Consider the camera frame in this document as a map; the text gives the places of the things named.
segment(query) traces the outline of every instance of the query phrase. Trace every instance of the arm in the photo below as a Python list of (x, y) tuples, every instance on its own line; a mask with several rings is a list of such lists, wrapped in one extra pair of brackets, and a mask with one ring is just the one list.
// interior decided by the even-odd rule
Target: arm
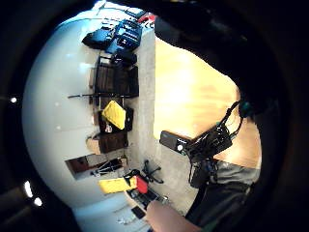
[(148, 205), (147, 221), (155, 232), (197, 232), (201, 230), (171, 207), (162, 205), (158, 201), (153, 201)]

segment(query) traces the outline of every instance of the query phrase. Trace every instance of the black chair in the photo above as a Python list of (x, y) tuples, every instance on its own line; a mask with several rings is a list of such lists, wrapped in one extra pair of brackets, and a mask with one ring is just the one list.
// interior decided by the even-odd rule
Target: black chair
[(94, 96), (135, 98), (139, 95), (138, 68), (125, 68), (122, 62), (105, 64), (99, 56), (94, 80)]

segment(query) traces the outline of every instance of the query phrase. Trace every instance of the black equipment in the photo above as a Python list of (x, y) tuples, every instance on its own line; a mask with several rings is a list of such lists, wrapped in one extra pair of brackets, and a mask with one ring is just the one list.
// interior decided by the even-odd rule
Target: black equipment
[(82, 42), (93, 49), (105, 50), (112, 42), (113, 37), (110, 30), (98, 29), (88, 33)]
[(137, 56), (126, 49), (117, 48), (111, 57), (111, 63), (117, 64), (119, 62), (122, 62), (124, 67), (129, 68), (132, 65), (135, 65), (137, 62)]
[(125, 111), (126, 111), (125, 131), (132, 131), (134, 109), (130, 107), (125, 107)]
[(113, 37), (117, 39), (117, 45), (134, 50), (141, 43), (142, 31), (138, 22), (124, 19), (115, 27)]
[[(225, 124), (232, 111), (241, 102), (242, 101), (236, 101), (233, 103), (232, 106), (228, 108), (223, 119), (217, 125), (192, 139), (183, 149), (183, 153), (187, 154), (190, 159), (191, 169), (188, 182), (193, 188), (198, 189), (209, 180), (216, 182), (217, 166), (213, 156), (233, 145), (232, 139), (234, 139), (239, 133), (243, 117), (240, 117), (239, 126), (232, 133), (229, 132)], [(242, 103), (241, 105), (246, 105), (244, 110), (248, 111), (249, 107), (247, 104)], [(239, 108), (239, 115), (248, 115), (247, 113), (241, 112), (242, 107)], [(193, 166), (195, 167), (195, 170), (191, 178), (191, 171)]]
[(163, 130), (160, 135), (159, 143), (174, 150), (175, 152), (185, 155), (183, 153), (183, 149), (189, 141), (190, 139), (187, 137)]

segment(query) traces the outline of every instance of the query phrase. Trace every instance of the wooden table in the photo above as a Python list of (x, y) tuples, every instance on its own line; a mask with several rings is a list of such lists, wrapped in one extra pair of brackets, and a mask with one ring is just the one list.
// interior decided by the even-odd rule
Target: wooden table
[[(239, 89), (224, 75), (189, 51), (160, 39), (155, 41), (154, 137), (163, 130), (195, 137), (220, 121), (239, 99)], [(234, 110), (230, 132), (239, 125)], [(245, 119), (233, 146), (215, 156), (246, 167), (259, 168), (261, 142), (256, 125)]]

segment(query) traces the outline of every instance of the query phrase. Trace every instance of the yellow box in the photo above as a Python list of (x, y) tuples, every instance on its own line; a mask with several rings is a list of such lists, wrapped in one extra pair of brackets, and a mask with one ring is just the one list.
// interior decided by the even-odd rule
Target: yellow box
[(127, 184), (124, 178), (99, 180), (98, 184), (101, 190), (105, 193), (113, 193), (125, 190), (136, 189), (136, 177), (129, 180), (131, 186)]
[(119, 106), (115, 101), (111, 101), (102, 111), (109, 122), (122, 130), (125, 127), (126, 111)]

